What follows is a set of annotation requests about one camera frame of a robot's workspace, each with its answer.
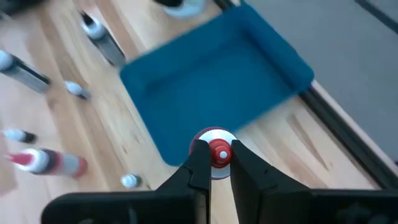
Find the large red food coloring bottle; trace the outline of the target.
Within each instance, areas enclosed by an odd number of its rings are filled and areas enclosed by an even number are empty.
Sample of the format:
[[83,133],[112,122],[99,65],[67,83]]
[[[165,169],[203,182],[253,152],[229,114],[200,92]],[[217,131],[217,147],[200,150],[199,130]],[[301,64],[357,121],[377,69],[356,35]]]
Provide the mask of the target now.
[[236,136],[221,127],[209,127],[195,135],[190,143],[189,154],[193,151],[193,141],[203,140],[209,144],[211,152],[211,178],[221,180],[230,176],[230,162],[233,156],[232,141]]

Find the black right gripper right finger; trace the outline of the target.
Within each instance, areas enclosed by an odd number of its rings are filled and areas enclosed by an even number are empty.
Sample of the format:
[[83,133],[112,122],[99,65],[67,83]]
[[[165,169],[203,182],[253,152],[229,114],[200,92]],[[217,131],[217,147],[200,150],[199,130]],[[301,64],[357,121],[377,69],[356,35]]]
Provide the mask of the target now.
[[398,190],[310,189],[232,142],[240,224],[398,224]]

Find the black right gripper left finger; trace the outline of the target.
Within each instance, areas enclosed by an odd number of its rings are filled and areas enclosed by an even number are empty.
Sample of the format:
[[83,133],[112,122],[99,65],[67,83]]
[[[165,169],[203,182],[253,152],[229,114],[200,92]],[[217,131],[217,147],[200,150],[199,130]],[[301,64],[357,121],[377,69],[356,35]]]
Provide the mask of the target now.
[[153,191],[70,193],[42,211],[42,224],[210,224],[211,153],[195,140],[182,166]]

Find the large green food coloring bottle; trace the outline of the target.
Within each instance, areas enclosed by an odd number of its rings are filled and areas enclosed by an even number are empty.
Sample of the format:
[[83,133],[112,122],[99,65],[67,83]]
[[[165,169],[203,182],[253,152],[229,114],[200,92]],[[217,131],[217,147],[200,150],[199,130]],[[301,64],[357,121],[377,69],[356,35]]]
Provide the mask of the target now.
[[3,50],[0,50],[0,72],[38,93],[45,93],[50,87],[49,78],[30,68],[20,58]]

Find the black table edge rail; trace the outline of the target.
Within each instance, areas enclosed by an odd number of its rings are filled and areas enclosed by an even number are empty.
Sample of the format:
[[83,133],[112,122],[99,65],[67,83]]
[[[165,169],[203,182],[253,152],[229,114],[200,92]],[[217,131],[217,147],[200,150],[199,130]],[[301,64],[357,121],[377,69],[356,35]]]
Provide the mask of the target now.
[[235,133],[310,187],[398,189],[398,167],[318,82]]

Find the large pink food coloring bottle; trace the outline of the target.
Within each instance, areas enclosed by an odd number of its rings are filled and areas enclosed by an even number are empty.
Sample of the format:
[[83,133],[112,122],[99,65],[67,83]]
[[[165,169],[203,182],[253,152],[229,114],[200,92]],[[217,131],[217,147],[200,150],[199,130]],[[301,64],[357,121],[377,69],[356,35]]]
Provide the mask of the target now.
[[27,148],[8,154],[7,158],[18,169],[35,175],[62,175],[77,179],[88,168],[84,158],[50,149]]

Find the blue plastic bin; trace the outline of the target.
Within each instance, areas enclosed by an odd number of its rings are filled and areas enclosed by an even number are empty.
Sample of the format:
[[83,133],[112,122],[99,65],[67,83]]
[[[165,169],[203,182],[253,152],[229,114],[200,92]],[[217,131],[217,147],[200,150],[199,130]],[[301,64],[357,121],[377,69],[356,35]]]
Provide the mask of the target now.
[[120,78],[164,162],[202,129],[234,131],[311,84],[301,56],[248,4],[126,65]]

